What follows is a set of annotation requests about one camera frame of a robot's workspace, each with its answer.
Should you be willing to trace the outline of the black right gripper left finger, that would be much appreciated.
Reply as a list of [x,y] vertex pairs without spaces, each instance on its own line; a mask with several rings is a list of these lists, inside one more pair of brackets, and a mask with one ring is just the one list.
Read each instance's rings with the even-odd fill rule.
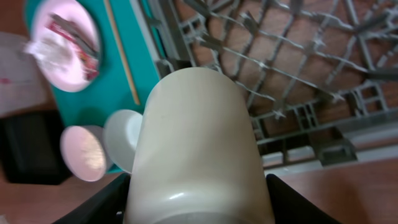
[[123,223],[131,176],[123,173],[54,224]]

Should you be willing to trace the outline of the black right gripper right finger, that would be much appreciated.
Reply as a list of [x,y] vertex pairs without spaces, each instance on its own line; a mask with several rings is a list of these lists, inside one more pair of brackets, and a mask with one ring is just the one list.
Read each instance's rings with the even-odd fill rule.
[[274,174],[266,175],[267,188],[276,224],[339,224]]

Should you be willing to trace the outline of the white paper cup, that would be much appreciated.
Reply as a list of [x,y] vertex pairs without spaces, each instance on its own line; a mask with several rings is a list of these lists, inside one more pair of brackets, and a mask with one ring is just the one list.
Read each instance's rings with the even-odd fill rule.
[[185,68],[151,91],[124,222],[275,222],[251,119],[227,76]]

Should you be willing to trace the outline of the red snack wrapper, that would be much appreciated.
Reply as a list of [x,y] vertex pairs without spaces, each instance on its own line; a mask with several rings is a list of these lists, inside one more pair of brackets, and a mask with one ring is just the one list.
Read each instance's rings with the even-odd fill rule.
[[50,17],[52,20],[47,25],[47,28],[72,43],[82,63],[83,78],[86,81],[95,79],[99,74],[100,54],[94,43],[82,32],[75,22],[68,21],[58,14],[51,14]]

